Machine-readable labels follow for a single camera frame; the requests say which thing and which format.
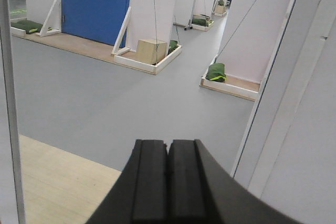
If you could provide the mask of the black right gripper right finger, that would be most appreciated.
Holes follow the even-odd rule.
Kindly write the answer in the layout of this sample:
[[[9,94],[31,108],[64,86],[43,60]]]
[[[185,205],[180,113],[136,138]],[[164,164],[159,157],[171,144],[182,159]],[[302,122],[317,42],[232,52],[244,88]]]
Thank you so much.
[[[297,223],[231,178],[200,140],[174,140],[168,165],[169,223]]]

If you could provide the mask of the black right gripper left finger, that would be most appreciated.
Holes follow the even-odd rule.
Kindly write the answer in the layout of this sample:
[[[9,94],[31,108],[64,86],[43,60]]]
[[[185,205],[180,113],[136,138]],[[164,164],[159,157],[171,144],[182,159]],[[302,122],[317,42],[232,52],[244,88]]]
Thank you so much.
[[[122,173],[87,223],[165,223],[166,158],[162,140],[136,140]]]

